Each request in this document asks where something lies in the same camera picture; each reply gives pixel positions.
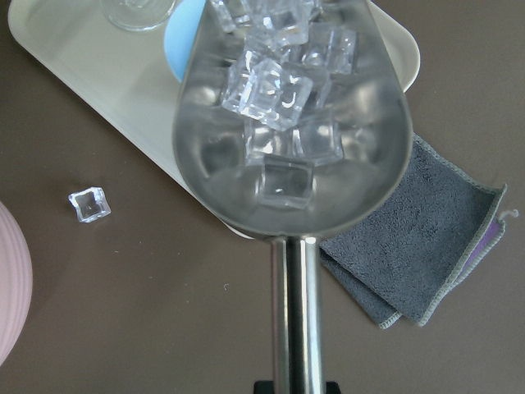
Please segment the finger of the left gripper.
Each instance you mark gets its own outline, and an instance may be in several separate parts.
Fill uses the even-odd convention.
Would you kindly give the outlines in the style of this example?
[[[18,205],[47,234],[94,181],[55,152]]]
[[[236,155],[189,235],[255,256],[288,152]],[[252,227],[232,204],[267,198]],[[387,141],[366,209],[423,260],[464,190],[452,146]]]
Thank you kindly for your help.
[[[253,385],[253,394],[273,394],[274,385],[273,381],[257,381]]]
[[[326,394],[340,394],[340,386],[337,382],[329,381],[326,383]]]

